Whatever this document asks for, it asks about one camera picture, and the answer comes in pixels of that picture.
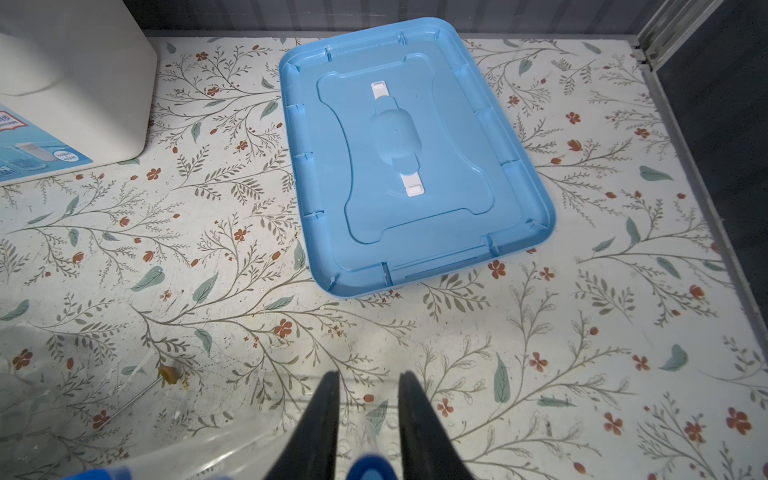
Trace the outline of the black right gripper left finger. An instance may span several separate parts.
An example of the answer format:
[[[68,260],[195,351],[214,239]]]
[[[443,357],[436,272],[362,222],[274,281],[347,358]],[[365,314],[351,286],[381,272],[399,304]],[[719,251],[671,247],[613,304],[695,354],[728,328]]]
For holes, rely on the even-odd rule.
[[[264,479],[334,479],[340,413],[339,372],[326,373]]]

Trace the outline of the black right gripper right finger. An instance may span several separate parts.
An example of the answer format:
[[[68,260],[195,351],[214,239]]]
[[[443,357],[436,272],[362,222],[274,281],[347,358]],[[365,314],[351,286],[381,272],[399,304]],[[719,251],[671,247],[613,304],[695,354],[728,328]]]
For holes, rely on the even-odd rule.
[[[404,479],[473,479],[412,371],[399,378],[398,423]]]

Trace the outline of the test tube blue cap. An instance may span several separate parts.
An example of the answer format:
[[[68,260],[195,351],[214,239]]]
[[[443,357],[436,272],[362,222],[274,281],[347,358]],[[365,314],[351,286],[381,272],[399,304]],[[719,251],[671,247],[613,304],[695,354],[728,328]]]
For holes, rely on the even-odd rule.
[[[93,479],[262,479],[290,435],[282,429],[258,433],[252,426],[222,429],[157,451],[73,476]]]
[[[377,454],[366,454],[351,465],[347,480],[396,480],[396,473],[390,462]]]

